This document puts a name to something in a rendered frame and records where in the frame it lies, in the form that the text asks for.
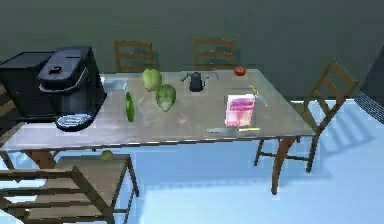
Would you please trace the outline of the grey dining table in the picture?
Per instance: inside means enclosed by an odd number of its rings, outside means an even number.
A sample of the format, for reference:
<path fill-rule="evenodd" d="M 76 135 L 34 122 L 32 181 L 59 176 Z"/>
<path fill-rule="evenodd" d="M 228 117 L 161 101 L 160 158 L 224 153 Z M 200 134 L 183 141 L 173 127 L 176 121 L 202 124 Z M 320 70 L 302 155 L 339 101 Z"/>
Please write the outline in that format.
<path fill-rule="evenodd" d="M 168 112 L 156 104 L 153 92 L 143 87 L 138 74 L 107 75 L 106 81 L 127 85 L 135 107 L 135 120 L 125 114 L 125 91 L 108 94 L 92 125 L 79 132 L 63 132 L 53 123 L 26 123 L 1 147 L 3 151 L 59 151 L 123 148 L 166 144 L 282 139 L 272 173 L 272 191 L 277 191 L 280 169 L 290 145 L 297 137 L 312 136 L 313 129 L 257 69 L 244 76 L 231 70 L 208 71 L 204 90 L 193 93 L 181 79 L 183 72 L 165 72 L 163 81 L 176 89 L 176 102 Z M 229 95 L 251 94 L 252 85 L 267 101 L 254 107 L 251 127 L 260 131 L 211 134 L 207 129 L 225 127 Z"/>

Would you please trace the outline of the pink book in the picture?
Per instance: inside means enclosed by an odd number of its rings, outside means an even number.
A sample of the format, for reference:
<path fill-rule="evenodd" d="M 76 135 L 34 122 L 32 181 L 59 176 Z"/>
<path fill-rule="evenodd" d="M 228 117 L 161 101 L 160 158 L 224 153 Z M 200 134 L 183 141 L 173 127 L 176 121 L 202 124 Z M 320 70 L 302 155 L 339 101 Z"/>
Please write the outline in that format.
<path fill-rule="evenodd" d="M 226 104 L 225 125 L 249 126 L 254 110 L 255 96 L 252 94 L 229 95 Z"/>

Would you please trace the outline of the brown wooden chair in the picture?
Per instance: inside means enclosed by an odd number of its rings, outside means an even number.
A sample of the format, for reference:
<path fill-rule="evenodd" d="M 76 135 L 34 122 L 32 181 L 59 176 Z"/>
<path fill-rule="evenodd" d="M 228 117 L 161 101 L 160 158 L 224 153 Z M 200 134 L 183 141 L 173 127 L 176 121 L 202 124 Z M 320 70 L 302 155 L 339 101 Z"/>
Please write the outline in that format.
<path fill-rule="evenodd" d="M 196 38 L 194 42 L 194 66 L 207 70 L 231 70 L 235 66 L 235 41 Z"/>
<path fill-rule="evenodd" d="M 322 75 L 305 100 L 301 103 L 291 103 L 291 106 L 315 132 L 307 157 L 287 156 L 288 159 L 306 161 L 307 173 L 312 170 L 320 135 L 345 101 L 351 97 L 351 93 L 356 89 L 358 83 L 357 79 L 333 59 L 326 65 Z M 314 115 L 309 109 L 311 101 L 316 101 L 322 109 L 324 118 L 320 122 L 315 121 Z"/>
<path fill-rule="evenodd" d="M 115 64 L 118 72 L 143 72 L 153 66 L 151 41 L 115 40 Z"/>
<path fill-rule="evenodd" d="M 43 179 L 40 187 L 0 189 L 0 209 L 24 224 L 104 221 L 115 224 L 116 202 L 126 176 L 129 197 L 139 195 L 131 157 L 62 157 L 51 169 L 1 170 L 0 181 Z"/>

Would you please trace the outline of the green cucumber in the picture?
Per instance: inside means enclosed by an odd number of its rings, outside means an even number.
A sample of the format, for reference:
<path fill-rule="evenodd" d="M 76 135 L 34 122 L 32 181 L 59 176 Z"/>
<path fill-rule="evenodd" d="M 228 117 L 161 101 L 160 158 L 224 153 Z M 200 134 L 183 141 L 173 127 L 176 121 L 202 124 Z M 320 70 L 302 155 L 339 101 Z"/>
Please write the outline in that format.
<path fill-rule="evenodd" d="M 125 93 L 126 99 L 126 116 L 129 122 L 133 122 L 135 119 L 134 103 L 129 92 Z"/>

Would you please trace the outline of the black coffee maker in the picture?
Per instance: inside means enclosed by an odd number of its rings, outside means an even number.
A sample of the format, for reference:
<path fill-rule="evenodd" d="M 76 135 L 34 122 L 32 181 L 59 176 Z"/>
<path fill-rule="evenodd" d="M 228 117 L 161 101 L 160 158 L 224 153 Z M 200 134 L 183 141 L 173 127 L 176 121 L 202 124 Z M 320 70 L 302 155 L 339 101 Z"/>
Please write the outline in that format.
<path fill-rule="evenodd" d="M 107 97 L 90 46 L 21 52 L 0 63 L 0 82 L 22 122 L 66 132 L 91 125 Z"/>

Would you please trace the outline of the green lettuce head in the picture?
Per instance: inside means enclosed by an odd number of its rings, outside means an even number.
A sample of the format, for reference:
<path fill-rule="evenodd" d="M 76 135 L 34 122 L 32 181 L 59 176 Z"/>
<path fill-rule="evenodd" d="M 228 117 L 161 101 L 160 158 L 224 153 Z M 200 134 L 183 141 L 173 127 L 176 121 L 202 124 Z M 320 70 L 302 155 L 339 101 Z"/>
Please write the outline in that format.
<path fill-rule="evenodd" d="M 156 103 L 158 107 L 168 112 L 176 101 L 176 89 L 170 84 L 161 85 L 156 91 Z"/>
<path fill-rule="evenodd" d="M 156 91 L 162 85 L 162 75 L 156 69 L 146 69 L 142 73 L 144 88 L 148 91 Z"/>

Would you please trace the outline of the black kettle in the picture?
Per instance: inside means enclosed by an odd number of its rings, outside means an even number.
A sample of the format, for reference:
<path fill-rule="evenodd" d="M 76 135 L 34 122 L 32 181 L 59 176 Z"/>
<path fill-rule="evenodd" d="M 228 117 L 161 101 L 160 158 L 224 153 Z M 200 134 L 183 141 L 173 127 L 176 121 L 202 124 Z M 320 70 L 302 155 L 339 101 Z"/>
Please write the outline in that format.
<path fill-rule="evenodd" d="M 187 73 L 181 81 L 184 82 L 187 78 L 190 78 L 189 90 L 191 92 L 201 92 L 205 87 L 205 79 L 202 78 L 200 72 Z"/>

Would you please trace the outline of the yellow handled knife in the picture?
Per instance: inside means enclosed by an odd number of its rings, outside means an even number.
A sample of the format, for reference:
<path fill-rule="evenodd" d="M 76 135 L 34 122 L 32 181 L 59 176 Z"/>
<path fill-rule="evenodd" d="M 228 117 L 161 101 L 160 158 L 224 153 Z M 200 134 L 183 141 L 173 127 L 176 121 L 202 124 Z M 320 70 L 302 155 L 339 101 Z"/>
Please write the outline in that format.
<path fill-rule="evenodd" d="M 250 131 L 260 131 L 260 130 L 261 129 L 257 127 L 251 127 L 251 128 L 221 127 L 221 128 L 207 129 L 207 132 L 211 134 L 218 134 L 218 133 L 250 132 Z"/>

